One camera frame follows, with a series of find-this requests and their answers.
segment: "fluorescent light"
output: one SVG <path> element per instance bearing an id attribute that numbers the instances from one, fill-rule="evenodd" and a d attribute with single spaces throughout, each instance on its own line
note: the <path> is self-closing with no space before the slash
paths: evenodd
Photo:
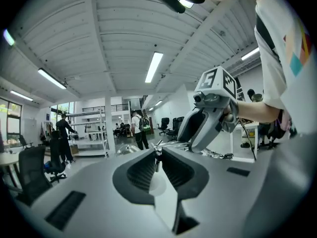
<path id="1" fill-rule="evenodd" d="M 159 66 L 159 63 L 160 63 L 162 57 L 163 57 L 162 53 L 154 52 L 152 62 L 151 62 L 151 65 L 150 65 L 150 68 L 148 71 L 148 75 L 147 75 L 147 78 L 145 80 L 146 83 L 151 83 L 152 78 L 153 78 L 153 76 L 154 76 L 154 74 Z"/>
<path id="2" fill-rule="evenodd" d="M 10 46 L 14 44 L 14 39 L 11 37 L 7 29 L 3 32 L 3 36 Z"/>
<path id="3" fill-rule="evenodd" d="M 162 101 L 159 101 L 155 104 L 155 106 L 158 106 L 159 104 L 161 104 Z"/>
<path id="4" fill-rule="evenodd" d="M 259 52 L 260 49 L 256 48 L 255 50 L 252 50 L 250 53 L 247 53 L 245 56 L 241 57 L 241 60 L 244 61 L 245 59 L 248 59 L 250 56 L 253 56 L 257 52 Z"/>
<path id="5" fill-rule="evenodd" d="M 24 96 L 23 94 L 17 93 L 17 92 L 15 92 L 15 91 L 10 91 L 10 93 L 15 94 L 15 95 L 17 95 L 17 96 L 19 96 L 19 97 L 21 97 L 21 98 L 24 98 L 24 99 L 26 99 L 26 100 L 28 100 L 28 101 L 33 101 L 33 99 L 31 99 L 31 98 L 29 98 L 29 97 L 26 97 L 26 96 Z"/>
<path id="6" fill-rule="evenodd" d="M 42 75 L 44 78 L 46 78 L 47 80 L 49 80 L 50 82 L 52 82 L 53 84 L 57 85 L 59 88 L 61 89 L 66 89 L 66 87 L 64 85 L 62 85 L 61 83 L 59 83 L 55 78 L 53 78 L 51 75 L 49 75 L 45 70 L 43 70 L 42 68 L 39 68 L 38 73 L 40 75 Z"/>
<path id="7" fill-rule="evenodd" d="M 192 2 L 189 2 L 187 0 L 179 0 L 179 2 L 187 8 L 191 8 L 194 5 Z"/>

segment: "column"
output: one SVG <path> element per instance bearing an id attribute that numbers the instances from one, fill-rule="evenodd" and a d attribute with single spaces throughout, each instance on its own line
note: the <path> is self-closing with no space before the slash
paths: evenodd
<path id="1" fill-rule="evenodd" d="M 109 144 L 109 155 L 115 154 L 114 136 L 112 130 L 112 115 L 111 115 L 111 97 L 105 96 L 105 119 L 107 129 L 107 139 Z"/>

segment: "sneaker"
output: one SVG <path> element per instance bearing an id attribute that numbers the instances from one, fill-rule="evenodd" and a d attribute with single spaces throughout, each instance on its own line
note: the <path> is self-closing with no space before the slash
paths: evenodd
<path id="1" fill-rule="evenodd" d="M 250 144 L 248 142 L 245 142 L 243 144 L 240 145 L 241 148 L 249 148 Z"/>

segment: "window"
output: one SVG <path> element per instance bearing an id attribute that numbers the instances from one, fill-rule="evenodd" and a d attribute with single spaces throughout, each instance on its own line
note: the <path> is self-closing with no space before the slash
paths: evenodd
<path id="1" fill-rule="evenodd" d="M 56 123 L 61 120 L 61 114 L 73 114 L 75 109 L 75 102 L 68 102 L 51 106 L 51 122 L 53 128 L 56 129 Z"/>
<path id="2" fill-rule="evenodd" d="M 53 123 L 53 128 L 56 128 L 56 112 L 51 111 L 51 122 Z"/>
<path id="3" fill-rule="evenodd" d="M 75 102 L 70 102 L 69 103 L 69 113 L 70 114 L 74 113 L 74 107 L 75 107 Z"/>
<path id="4" fill-rule="evenodd" d="M 22 106 L 0 99 L 0 130 L 4 147 L 20 146 Z"/>
<path id="5" fill-rule="evenodd" d="M 58 110 L 62 111 L 63 113 L 68 113 L 69 103 L 59 104 Z"/>

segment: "floor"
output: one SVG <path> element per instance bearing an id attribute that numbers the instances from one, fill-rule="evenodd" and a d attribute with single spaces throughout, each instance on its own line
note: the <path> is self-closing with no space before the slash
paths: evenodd
<path id="1" fill-rule="evenodd" d="M 235 131 L 233 133 L 234 136 L 234 156 L 238 157 L 238 158 L 246 158 L 246 159 L 252 159 L 253 155 L 252 152 L 249 148 L 241 148 L 240 144 L 241 144 L 241 131 Z M 288 138 L 287 135 L 285 135 L 280 141 L 284 141 Z M 148 135 L 147 136 L 148 142 L 149 142 L 149 147 L 153 148 L 154 144 L 157 144 L 160 140 L 163 140 L 164 142 L 167 142 L 170 137 L 163 135 L 160 136 L 159 135 L 159 131 L 155 130 L 154 135 Z M 120 137 L 120 138 L 115 138 L 115 148 L 116 151 L 118 149 L 120 149 L 120 147 L 122 147 L 123 145 L 126 144 L 132 144 L 137 146 L 135 139 L 134 138 L 126 138 L 126 137 Z M 207 147 L 209 150 L 215 151 L 217 153 L 220 154 L 226 154 L 226 153 L 230 153 L 230 135 L 226 132 L 221 132 L 217 138 L 215 138 L 210 145 Z M 265 149 L 260 149 L 258 151 L 258 155 L 260 154 L 265 154 L 265 152 L 267 152 L 267 148 Z M 99 162 L 104 160 L 104 157 L 94 157 L 94 158 L 88 158 L 88 157 L 75 157 L 76 162 L 72 163 L 72 164 L 68 164 L 66 166 L 66 169 L 64 171 L 64 173 L 66 174 L 67 177 L 70 177 L 72 175 L 74 175 L 75 173 L 77 173 L 78 171 L 80 171 L 82 168 L 84 168 L 85 166 L 91 165 L 93 163 Z M 49 161 L 50 157 L 49 156 L 45 156 L 44 158 L 44 163 Z M 14 173 L 14 169 L 13 167 L 11 167 L 11 170 L 13 171 L 13 176 L 15 177 L 15 180 L 18 181 L 16 174 Z M 45 174 L 47 176 L 48 179 L 50 179 L 51 175 L 50 174 Z M 8 174 L 3 176 L 4 181 L 9 184 L 9 185 L 13 185 Z"/>

